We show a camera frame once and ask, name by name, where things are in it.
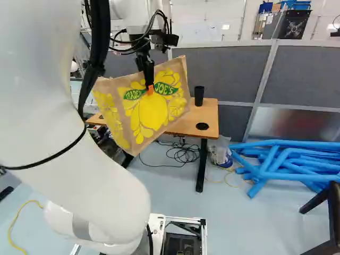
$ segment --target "black cup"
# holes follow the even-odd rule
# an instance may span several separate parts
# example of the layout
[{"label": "black cup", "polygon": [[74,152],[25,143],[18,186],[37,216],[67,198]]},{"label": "black cup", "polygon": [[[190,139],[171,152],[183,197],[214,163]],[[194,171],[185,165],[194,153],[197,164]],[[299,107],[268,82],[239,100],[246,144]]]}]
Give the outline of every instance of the black cup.
[{"label": "black cup", "polygon": [[195,87],[195,105],[202,106],[204,97],[204,86]]}]

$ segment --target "trader joe's logo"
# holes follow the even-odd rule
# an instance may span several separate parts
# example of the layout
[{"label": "trader joe's logo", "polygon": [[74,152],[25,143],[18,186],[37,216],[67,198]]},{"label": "trader joe's logo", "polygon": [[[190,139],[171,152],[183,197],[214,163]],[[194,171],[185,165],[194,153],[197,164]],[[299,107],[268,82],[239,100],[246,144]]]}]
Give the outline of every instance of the trader joe's logo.
[{"label": "trader joe's logo", "polygon": [[[163,95],[163,96],[168,96],[176,93],[178,91],[178,88],[174,88],[166,83],[163,82],[157,82],[154,84],[154,90],[156,93]],[[126,100],[137,100],[141,96],[144,95],[146,92],[146,89],[132,89],[129,90],[128,92],[125,93],[123,99]]]}]

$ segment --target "plastic bag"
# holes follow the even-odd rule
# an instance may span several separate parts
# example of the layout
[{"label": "plastic bag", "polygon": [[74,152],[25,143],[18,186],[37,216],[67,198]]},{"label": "plastic bag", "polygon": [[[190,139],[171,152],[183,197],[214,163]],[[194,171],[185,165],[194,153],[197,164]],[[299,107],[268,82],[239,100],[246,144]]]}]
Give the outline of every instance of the plastic bag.
[{"label": "plastic bag", "polygon": [[229,143],[231,138],[220,135],[217,140],[208,140],[208,151],[211,162],[221,167],[230,167],[232,162]]}]

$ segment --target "white metal stand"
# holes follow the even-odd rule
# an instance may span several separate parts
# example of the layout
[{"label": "white metal stand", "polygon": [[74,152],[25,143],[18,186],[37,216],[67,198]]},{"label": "white metal stand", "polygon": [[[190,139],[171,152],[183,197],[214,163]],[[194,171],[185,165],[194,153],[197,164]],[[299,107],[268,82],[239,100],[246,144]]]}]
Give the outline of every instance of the white metal stand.
[{"label": "white metal stand", "polygon": [[[149,226],[152,231],[152,242],[154,245],[154,255],[161,255],[164,251],[163,242],[166,240],[165,227],[169,224],[177,226],[183,230],[191,232],[199,237],[201,240],[201,254],[207,255],[207,222],[202,218],[183,218],[183,217],[172,217],[165,216],[162,214],[150,214]],[[81,249],[81,246],[75,244],[70,255],[77,255]],[[135,254],[149,254],[149,243],[148,237],[145,235],[136,250]]]}]

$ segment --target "trader joe's bag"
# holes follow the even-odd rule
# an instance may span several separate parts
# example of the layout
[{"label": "trader joe's bag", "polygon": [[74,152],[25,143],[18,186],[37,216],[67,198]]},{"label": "trader joe's bag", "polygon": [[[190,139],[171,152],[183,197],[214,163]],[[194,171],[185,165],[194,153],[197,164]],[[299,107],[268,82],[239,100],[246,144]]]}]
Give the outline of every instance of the trader joe's bag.
[{"label": "trader joe's bag", "polygon": [[136,156],[189,110],[185,56],[155,66],[150,95],[142,72],[100,78],[93,95],[115,142]]}]

